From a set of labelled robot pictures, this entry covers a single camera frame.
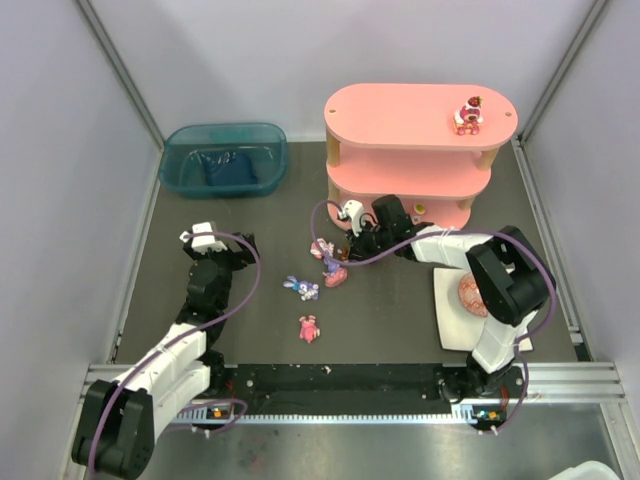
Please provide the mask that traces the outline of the purple bunny toy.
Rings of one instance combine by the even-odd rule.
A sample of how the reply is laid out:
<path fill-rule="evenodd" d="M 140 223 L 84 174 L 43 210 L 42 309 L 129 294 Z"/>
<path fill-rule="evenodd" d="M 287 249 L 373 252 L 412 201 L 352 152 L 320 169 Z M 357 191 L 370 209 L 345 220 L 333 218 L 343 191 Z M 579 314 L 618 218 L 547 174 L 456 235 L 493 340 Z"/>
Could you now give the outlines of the purple bunny toy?
<path fill-rule="evenodd" d="M 285 288 L 295 291 L 302 301 L 317 300 L 319 285 L 305 280 L 298 280 L 295 276 L 288 276 L 283 282 Z"/>

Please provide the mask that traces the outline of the strawberry bear cake toy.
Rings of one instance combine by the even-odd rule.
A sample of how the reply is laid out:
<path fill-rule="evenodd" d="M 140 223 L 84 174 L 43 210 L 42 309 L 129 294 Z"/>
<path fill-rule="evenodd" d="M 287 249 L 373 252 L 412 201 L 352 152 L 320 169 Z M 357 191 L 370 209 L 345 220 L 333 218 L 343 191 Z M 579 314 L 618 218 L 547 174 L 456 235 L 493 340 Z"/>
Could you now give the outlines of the strawberry bear cake toy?
<path fill-rule="evenodd" d="M 482 116 L 483 99 L 480 96 L 470 97 L 466 103 L 453 114 L 453 129 L 457 135 L 477 135 L 484 118 Z"/>

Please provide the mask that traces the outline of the small brown toy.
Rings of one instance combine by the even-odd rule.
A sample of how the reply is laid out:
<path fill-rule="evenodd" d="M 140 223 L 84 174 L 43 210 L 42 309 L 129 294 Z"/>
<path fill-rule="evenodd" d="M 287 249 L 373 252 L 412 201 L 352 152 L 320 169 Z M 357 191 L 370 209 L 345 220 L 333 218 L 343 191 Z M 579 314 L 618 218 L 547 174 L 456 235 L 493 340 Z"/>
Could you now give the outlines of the small brown toy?
<path fill-rule="evenodd" d="M 347 247 L 338 248 L 336 254 L 337 258 L 342 262 L 346 262 L 349 259 L 349 249 Z"/>

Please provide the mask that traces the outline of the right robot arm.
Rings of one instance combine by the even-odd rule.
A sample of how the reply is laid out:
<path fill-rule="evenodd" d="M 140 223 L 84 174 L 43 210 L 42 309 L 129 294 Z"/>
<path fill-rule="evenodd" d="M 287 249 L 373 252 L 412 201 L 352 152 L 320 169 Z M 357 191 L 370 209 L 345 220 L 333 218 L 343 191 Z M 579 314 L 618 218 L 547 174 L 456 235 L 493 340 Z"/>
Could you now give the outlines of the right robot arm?
<path fill-rule="evenodd" d="M 361 202 L 349 200 L 337 217 L 349 223 L 350 265 L 366 265 L 386 255 L 428 263 L 450 273 L 473 277 L 487 310 L 464 372 L 447 375 L 444 387 L 455 399 L 495 391 L 511 369 L 528 326 L 544 305 L 557 303 L 556 283 L 522 232 L 507 226 L 497 232 L 470 232 L 430 222 L 416 222 L 400 199 L 386 195 L 373 203 L 367 220 Z"/>

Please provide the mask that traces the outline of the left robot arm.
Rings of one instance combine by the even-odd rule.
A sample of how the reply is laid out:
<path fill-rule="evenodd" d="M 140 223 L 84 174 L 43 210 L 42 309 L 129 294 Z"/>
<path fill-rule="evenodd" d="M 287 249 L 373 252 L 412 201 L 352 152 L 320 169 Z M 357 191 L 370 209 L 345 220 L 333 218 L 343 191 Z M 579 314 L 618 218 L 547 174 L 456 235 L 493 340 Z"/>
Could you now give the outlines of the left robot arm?
<path fill-rule="evenodd" d="M 239 310 L 228 305 L 234 273 L 260 263 L 255 238 L 218 232 L 204 222 L 180 240 L 192 265 L 174 323 L 136 364 L 86 391 L 71 459 L 90 473 L 139 478 L 160 435 L 224 368 L 212 347 Z"/>

